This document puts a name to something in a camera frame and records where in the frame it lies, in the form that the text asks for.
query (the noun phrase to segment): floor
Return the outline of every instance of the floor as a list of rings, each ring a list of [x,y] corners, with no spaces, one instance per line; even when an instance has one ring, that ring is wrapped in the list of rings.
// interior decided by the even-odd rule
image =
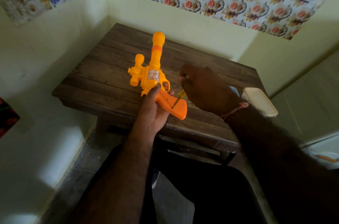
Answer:
[[[73,166],[66,173],[64,181],[49,204],[48,210],[41,218],[41,224],[65,222],[109,152],[122,141],[122,137],[115,134],[107,134],[100,141],[96,141],[93,135],[84,143]],[[268,224],[277,223],[246,158],[238,154],[229,166],[239,169],[247,177]],[[153,198],[159,224],[188,224],[193,222],[193,203],[182,196],[163,174],[159,175],[157,184],[153,189]]]

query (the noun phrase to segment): toy gun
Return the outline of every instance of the toy gun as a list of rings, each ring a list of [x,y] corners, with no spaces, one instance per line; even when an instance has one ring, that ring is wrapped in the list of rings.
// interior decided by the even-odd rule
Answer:
[[[153,47],[150,64],[143,67],[142,64],[144,63],[145,57],[142,54],[137,54],[135,56],[135,66],[128,69],[128,73],[132,76],[129,83],[136,87],[139,84],[139,81],[141,81],[140,86],[143,89],[141,96],[144,94],[147,95],[150,89],[160,83],[161,89],[155,97],[155,102],[164,110],[176,116],[178,119],[183,120],[187,114],[186,101],[179,99],[176,103],[176,107],[172,108],[177,99],[167,93],[167,91],[170,90],[170,82],[166,79],[164,73],[160,69],[160,58],[162,46],[165,43],[165,35],[161,32],[156,32],[153,35],[152,41]],[[168,84],[167,91],[163,87],[163,83]]]

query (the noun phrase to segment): cream-colored container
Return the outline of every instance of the cream-colored container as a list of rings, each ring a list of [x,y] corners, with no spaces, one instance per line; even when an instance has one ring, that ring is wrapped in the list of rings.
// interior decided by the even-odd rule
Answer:
[[[255,108],[260,110],[268,117],[275,117],[278,114],[277,109],[265,95],[265,93],[254,87],[244,88],[244,92],[241,96],[244,100],[250,102]]]

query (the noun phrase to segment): hand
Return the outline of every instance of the hand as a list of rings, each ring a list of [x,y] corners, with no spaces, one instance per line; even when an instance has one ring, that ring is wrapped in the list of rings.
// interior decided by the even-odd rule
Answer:
[[[179,79],[188,99],[203,111],[221,116],[244,101],[209,67],[202,69],[184,64]]]
[[[155,135],[165,125],[169,113],[154,101],[160,88],[161,86],[158,83],[145,96],[129,136],[153,142]]]

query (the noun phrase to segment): wooden table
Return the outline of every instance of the wooden table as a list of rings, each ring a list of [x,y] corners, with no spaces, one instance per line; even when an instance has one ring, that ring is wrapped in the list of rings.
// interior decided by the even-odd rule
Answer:
[[[93,50],[54,89],[53,95],[63,105],[98,117],[97,134],[105,133],[110,124],[131,127],[142,100],[142,88],[129,84],[127,72],[134,66],[135,55],[145,56],[144,66],[150,61],[152,34],[115,24]],[[181,90],[177,81],[180,67],[191,63],[209,66],[239,94],[245,87],[265,91],[257,71],[251,67],[220,58],[166,40],[161,57],[161,69],[175,92]],[[187,98],[187,117],[178,120],[170,115],[161,135],[191,141],[221,152],[241,153],[241,146],[230,127],[216,115],[201,111]]]

